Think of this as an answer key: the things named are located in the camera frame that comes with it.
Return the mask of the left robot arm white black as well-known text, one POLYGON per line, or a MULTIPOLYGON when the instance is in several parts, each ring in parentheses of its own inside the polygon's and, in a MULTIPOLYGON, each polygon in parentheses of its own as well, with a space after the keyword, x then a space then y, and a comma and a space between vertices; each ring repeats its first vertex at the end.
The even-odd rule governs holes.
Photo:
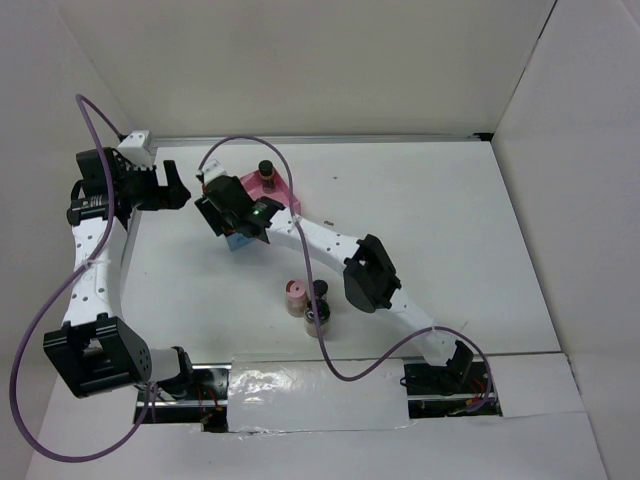
POLYGON ((197 374, 183 348, 151 349, 126 325, 121 279, 134 211, 178 210, 191 194, 176 164, 163 163, 166 185, 153 166, 138 166, 118 150, 79 152, 81 172, 66 212, 75 241, 71 299, 58 330, 43 339, 44 352, 78 398, 155 382, 176 399, 196 390, 197 374))

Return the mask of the black-cap spice bottle front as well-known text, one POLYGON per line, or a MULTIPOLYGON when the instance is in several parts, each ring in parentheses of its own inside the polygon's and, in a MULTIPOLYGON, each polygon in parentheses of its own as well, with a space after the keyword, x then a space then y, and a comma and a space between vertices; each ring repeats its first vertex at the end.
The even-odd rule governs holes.
POLYGON ((322 336, 326 335, 331 326, 331 310, 327 301, 318 298, 316 300, 316 307, 318 315, 314 314, 311 301, 307 303, 304 311, 305 330, 306 333, 313 338, 318 337, 318 332, 321 332, 322 336))

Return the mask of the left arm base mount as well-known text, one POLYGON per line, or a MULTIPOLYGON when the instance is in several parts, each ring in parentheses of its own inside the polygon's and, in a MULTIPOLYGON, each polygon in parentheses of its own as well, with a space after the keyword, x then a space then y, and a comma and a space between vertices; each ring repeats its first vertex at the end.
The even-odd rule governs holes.
POLYGON ((230 374, 230 363, 192 363, 186 375, 160 382, 148 402, 139 387, 133 421, 147 407, 143 424, 191 425, 203 432, 227 433, 230 374))

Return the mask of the small black-cap spice bottle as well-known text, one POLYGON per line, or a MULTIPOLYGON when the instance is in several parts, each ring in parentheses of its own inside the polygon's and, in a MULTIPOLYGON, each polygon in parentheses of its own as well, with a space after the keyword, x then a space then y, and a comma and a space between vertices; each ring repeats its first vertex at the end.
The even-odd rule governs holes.
POLYGON ((262 190, 265 193, 275 191, 275 170, 270 160, 262 160, 258 164, 258 173, 261 179, 262 190))

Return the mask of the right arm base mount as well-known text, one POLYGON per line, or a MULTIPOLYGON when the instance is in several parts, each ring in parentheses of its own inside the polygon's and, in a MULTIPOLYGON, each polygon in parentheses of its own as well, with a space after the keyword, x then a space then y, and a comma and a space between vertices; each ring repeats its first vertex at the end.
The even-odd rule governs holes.
POLYGON ((404 363, 399 381, 406 390, 410 419, 499 416, 495 386, 489 386, 486 365, 476 361, 462 341, 444 366, 425 362, 404 363))

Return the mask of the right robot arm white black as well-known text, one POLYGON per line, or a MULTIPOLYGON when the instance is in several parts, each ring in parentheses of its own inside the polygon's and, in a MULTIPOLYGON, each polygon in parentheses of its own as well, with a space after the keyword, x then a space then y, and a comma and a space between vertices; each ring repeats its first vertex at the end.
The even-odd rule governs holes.
POLYGON ((429 384, 445 394, 460 391, 471 379, 473 353, 448 327, 436 324, 402 287, 396 268, 381 240, 368 234, 362 239, 345 236, 311 222, 295 209, 291 188, 282 203, 270 196, 254 198, 241 179, 226 172, 200 170, 202 196, 198 210, 218 235, 228 232, 299 251, 305 269, 316 260, 339 274, 346 300, 357 310, 377 314, 402 336, 383 355, 388 358, 413 342, 434 372, 429 384))

